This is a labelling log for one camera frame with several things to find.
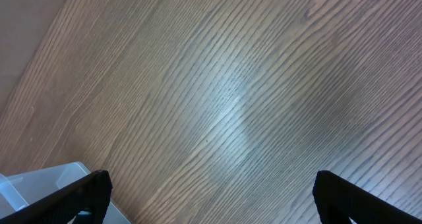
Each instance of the white container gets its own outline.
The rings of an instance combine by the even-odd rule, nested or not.
[[[0,219],[37,202],[89,173],[90,171],[81,162],[74,162],[10,177],[0,174]],[[130,224],[111,202],[103,223]]]

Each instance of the plastic container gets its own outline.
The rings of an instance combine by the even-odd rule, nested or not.
[[[81,162],[74,162],[10,177],[0,174],[0,219],[37,202],[89,173],[90,171]],[[108,206],[103,223],[130,224],[112,202]]]

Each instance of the wooden surface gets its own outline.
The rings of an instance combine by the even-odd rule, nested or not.
[[[329,169],[422,217],[422,0],[67,0],[6,175],[108,169],[133,223],[318,223]]]
[[[0,113],[66,0],[0,0]]]

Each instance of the black object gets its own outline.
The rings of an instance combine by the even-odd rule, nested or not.
[[[0,224],[97,224],[110,203],[111,180],[107,171],[95,171],[78,181],[15,212]]]
[[[330,171],[316,175],[313,195],[322,224],[418,223],[411,216]]]

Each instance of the translucent plastic bin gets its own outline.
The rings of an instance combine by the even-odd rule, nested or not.
[[[0,219],[37,202],[89,173],[90,171],[81,162],[74,162],[10,177],[0,174]],[[112,223],[130,224],[110,202],[104,224]]]

